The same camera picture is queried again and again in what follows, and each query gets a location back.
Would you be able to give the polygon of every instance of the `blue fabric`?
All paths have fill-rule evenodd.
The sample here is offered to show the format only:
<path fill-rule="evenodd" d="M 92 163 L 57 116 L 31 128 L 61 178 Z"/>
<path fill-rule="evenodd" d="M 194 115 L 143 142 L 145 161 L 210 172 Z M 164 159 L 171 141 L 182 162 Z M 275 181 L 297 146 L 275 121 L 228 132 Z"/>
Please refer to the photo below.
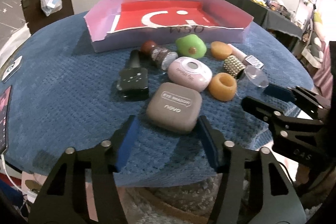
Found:
<path fill-rule="evenodd" d="M 95 54 L 84 15 L 39 30 L 16 53 L 16 57 L 23 55 L 22 66 L 6 84 L 1 84 L 1 90 L 13 85 L 6 159 L 24 171 L 47 175 L 67 147 L 93 147 L 135 114 L 140 120 L 140 133 L 126 166 L 115 175 L 118 186 L 184 185 L 214 175 L 195 133 L 180 136 L 151 125 L 145 115 L 149 100 L 119 99 L 116 80 L 131 49 Z M 265 64 L 263 70 L 270 82 L 313 87 L 312 79 L 294 56 L 257 24 L 252 22 L 245 43 L 235 46 Z M 200 60 L 215 75 L 222 71 L 222 62 L 209 52 Z M 152 95 L 168 77 L 147 67 Z M 251 148 L 271 140 L 267 124 L 243 112 L 237 96 L 223 103 L 213 99 L 207 90 L 201 95 L 201 114 L 226 139 Z M 298 114 L 293 104 L 266 95 L 261 99 L 289 115 Z"/>

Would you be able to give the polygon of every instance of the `blue tablecloth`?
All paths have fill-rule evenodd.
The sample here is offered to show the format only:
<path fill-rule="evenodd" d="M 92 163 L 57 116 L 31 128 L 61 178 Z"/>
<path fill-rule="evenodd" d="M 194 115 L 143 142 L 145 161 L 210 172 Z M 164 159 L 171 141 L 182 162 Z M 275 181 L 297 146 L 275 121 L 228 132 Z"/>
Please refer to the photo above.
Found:
<path fill-rule="evenodd" d="M 127 165 L 115 175 L 118 186 L 184 185 L 214 175 L 196 134 L 180 136 L 151 125 L 145 115 L 149 100 L 119 99 L 116 80 L 130 49 L 95 54 L 84 15 L 39 30 L 16 53 L 17 57 L 23 55 L 22 66 L 1 84 L 1 90 L 13 85 L 6 160 L 24 171 L 47 175 L 67 147 L 93 147 L 135 114 L 141 129 Z M 245 43 L 235 46 L 265 64 L 270 82 L 313 87 L 312 79 L 294 56 L 254 22 Z M 209 51 L 200 60 L 214 75 L 222 71 L 222 62 L 213 59 Z M 152 95 L 168 77 L 151 66 L 148 72 Z M 207 90 L 201 95 L 201 114 L 227 139 L 250 148 L 271 140 L 267 124 L 245 113 L 239 98 L 223 103 Z M 267 96 L 261 99 L 283 108 L 288 115 L 299 112 L 292 104 Z"/>

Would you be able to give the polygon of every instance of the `green toy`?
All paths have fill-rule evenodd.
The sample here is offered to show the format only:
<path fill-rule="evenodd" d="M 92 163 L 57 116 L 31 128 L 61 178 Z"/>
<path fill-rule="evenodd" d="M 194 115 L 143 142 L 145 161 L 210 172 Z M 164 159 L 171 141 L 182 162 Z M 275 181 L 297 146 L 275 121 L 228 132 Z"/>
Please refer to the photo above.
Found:
<path fill-rule="evenodd" d="M 200 39 L 195 34 L 190 34 L 187 35 L 186 37 L 181 37 L 177 39 L 175 43 L 178 52 L 182 56 L 188 56 L 194 59 L 199 59 L 203 57 L 207 52 L 207 46 L 204 44 L 203 40 Z"/>

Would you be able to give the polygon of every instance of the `orange round object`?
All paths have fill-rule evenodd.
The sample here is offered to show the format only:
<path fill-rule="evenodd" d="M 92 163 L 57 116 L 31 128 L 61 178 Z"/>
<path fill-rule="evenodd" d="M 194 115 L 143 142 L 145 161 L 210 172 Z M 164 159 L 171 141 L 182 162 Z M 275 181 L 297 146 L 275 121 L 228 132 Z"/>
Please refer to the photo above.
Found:
<path fill-rule="evenodd" d="M 155 46 L 157 46 L 157 44 L 153 40 L 147 40 L 141 45 L 140 51 L 146 55 L 150 55 Z"/>
<path fill-rule="evenodd" d="M 218 60 L 225 60 L 232 54 L 232 48 L 223 42 L 214 41 L 211 43 L 211 54 Z"/>
<path fill-rule="evenodd" d="M 212 78 L 208 88 L 214 98 L 226 102 L 235 96 L 237 81 L 231 75 L 221 72 Z"/>

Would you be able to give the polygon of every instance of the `pink box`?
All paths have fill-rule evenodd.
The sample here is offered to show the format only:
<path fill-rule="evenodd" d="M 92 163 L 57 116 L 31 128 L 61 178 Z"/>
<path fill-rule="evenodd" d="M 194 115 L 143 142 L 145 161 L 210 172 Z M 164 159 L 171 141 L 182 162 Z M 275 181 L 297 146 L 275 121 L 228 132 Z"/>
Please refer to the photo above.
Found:
<path fill-rule="evenodd" d="M 204 42 L 242 43 L 253 17 L 224 0 L 101 0 L 86 15 L 95 52 L 174 43 L 190 33 Z"/>

